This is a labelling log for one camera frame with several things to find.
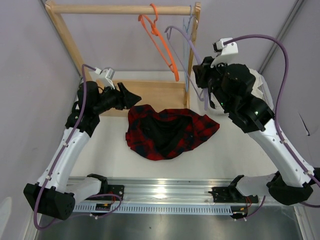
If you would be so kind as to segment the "lilac plastic hanger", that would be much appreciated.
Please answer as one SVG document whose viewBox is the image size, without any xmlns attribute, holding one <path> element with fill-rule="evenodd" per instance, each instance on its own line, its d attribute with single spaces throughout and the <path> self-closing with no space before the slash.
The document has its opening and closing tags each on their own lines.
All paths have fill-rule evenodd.
<svg viewBox="0 0 320 240">
<path fill-rule="evenodd" d="M 176 54 L 176 56 L 178 57 L 178 54 L 176 53 L 174 47 L 172 46 L 172 44 L 170 42 L 173 29 L 177 30 L 184 37 L 184 39 L 187 41 L 188 46 L 190 47 L 191 53 L 195 57 L 196 62 L 198 64 L 201 64 L 202 63 L 202 59 L 200 58 L 200 56 L 199 56 L 199 54 L 198 54 L 198 52 L 196 50 L 196 47 L 195 47 L 195 45 L 193 44 L 193 42 L 191 40 L 191 36 L 188 36 L 187 33 L 184 32 L 182 29 L 180 29 L 180 28 L 178 28 L 176 26 L 170 25 L 165 29 L 164 33 L 166 34 L 167 41 L 168 41 L 169 45 L 171 46 L 172 50 L 174 51 L 174 53 Z M 188 71 L 186 70 L 186 68 L 182 64 L 182 61 L 180 60 L 180 58 L 178 58 L 178 60 L 180 61 L 180 64 L 182 65 L 182 68 L 183 68 L 184 72 L 186 73 L 188 79 L 190 80 L 190 83 L 191 83 L 191 85 L 192 85 L 192 87 L 193 87 L 198 99 L 201 102 L 204 103 L 204 110 L 207 111 L 208 107 L 209 107 L 208 89 L 207 88 L 203 88 L 201 90 L 201 92 L 198 92 L 196 90 L 196 86 L 195 86 L 194 82 L 191 80 L 190 73 L 188 73 Z"/>
</svg>

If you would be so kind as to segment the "red black plaid skirt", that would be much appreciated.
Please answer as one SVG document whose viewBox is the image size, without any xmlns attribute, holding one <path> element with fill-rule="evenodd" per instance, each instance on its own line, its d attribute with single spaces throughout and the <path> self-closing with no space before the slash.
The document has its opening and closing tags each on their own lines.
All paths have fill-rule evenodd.
<svg viewBox="0 0 320 240">
<path fill-rule="evenodd" d="M 138 105 L 128 112 L 128 147 L 151 161 L 170 160 L 192 151 L 209 140 L 220 124 L 188 108 L 155 111 L 151 105 Z"/>
</svg>

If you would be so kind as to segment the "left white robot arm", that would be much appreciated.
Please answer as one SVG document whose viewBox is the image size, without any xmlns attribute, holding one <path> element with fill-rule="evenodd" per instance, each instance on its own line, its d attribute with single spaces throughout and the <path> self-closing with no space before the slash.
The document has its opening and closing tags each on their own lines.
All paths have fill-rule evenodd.
<svg viewBox="0 0 320 240">
<path fill-rule="evenodd" d="M 48 167 L 36 183 L 28 183 L 23 190 L 34 214 L 66 220 L 75 206 L 83 200 L 105 199 L 109 194 L 108 179 L 89 174 L 85 179 L 68 188 L 72 169 L 83 148 L 100 123 L 100 114 L 110 110 L 128 110 L 141 101 L 124 86 L 105 87 L 100 90 L 94 81 L 83 82 L 77 90 L 77 99 L 67 118 L 59 147 Z"/>
</svg>

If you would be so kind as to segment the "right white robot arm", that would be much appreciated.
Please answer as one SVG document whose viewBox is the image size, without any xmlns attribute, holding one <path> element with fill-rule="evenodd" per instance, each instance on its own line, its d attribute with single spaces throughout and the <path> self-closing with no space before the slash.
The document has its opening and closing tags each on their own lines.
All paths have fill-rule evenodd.
<svg viewBox="0 0 320 240">
<path fill-rule="evenodd" d="M 214 95 L 231 121 L 264 150 L 277 168 L 263 176 L 237 176 L 228 186 L 228 196 L 239 202 L 247 196 L 271 196 L 290 206 L 305 203 L 313 193 L 312 185 L 320 179 L 320 169 L 313 168 L 284 138 L 276 126 L 275 114 L 267 103 L 252 94 L 256 78 L 244 64 L 218 63 L 205 57 L 192 67 L 196 85 Z"/>
</svg>

